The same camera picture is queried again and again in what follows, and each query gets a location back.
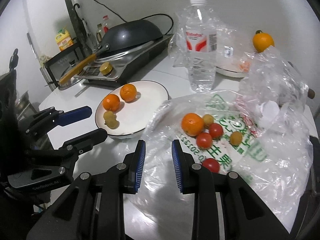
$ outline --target wahaha label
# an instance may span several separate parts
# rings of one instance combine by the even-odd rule
[[[188,50],[198,52],[211,52],[217,50],[217,34],[203,34],[197,31],[187,31]]]

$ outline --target power cord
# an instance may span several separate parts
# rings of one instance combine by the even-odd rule
[[[123,19],[119,14],[117,14],[115,11],[111,10],[108,6],[104,5],[103,3],[100,3],[98,2],[97,0],[94,0],[96,3],[104,6],[105,8],[107,8],[109,11],[113,12],[115,15],[117,15],[121,20],[123,20],[125,23],[127,23],[127,21],[125,19]],[[144,20],[144,19],[147,19],[147,18],[150,18],[150,17],[153,17],[153,16],[157,16],[157,15],[163,15],[163,16],[167,16],[170,20],[171,20],[171,27],[170,29],[164,34],[164,35],[167,35],[173,28],[173,25],[174,25],[174,21],[172,19],[172,17],[168,14],[165,14],[165,13],[156,13],[156,14],[153,14],[153,15],[149,15],[149,16],[146,16],[146,17],[143,17],[141,18],[140,20]]]

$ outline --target gold knob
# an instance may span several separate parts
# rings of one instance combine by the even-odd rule
[[[111,70],[113,69],[112,65],[109,62],[105,62],[101,65],[100,67],[100,72],[102,73],[102,75],[108,75]]]

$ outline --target white table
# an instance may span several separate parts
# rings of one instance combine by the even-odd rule
[[[185,68],[173,68],[172,61],[166,57],[166,52],[163,52],[141,69],[130,82],[138,80],[152,80],[164,85],[172,98],[195,93],[191,90],[187,70]],[[239,81],[240,79],[227,78],[217,73],[214,89],[238,91]],[[82,81],[67,90],[60,91],[56,89],[53,91],[41,103],[39,106],[40,110],[54,106],[57,110],[67,112],[82,106],[89,106],[93,114],[88,119],[66,127],[58,126],[50,131],[48,136],[52,146],[58,149],[62,146],[63,142],[95,130],[97,128],[94,120],[95,110],[101,100],[111,91],[106,88],[85,86],[82,84]],[[306,106],[304,118],[305,123],[309,127],[310,134],[317,137],[316,126],[308,106]],[[80,155],[79,160],[76,162],[73,177],[76,178],[85,171],[90,172],[92,175],[106,172],[110,167],[119,163],[119,160],[116,158],[119,153],[119,142],[120,140],[107,138],[104,143],[95,146],[90,152]],[[63,187],[52,192],[52,202],[59,197],[65,188]],[[124,220],[126,234],[134,240],[182,240],[181,237],[174,233],[159,227],[128,200],[124,201]]]

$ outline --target frying pan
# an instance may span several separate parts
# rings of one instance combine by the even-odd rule
[[[105,52],[109,53],[137,46],[148,41],[156,40],[162,36],[159,28],[147,20],[136,20],[114,26],[103,36],[100,49],[68,71],[60,78],[59,82],[61,85],[65,84],[70,78],[80,73],[85,66]]]

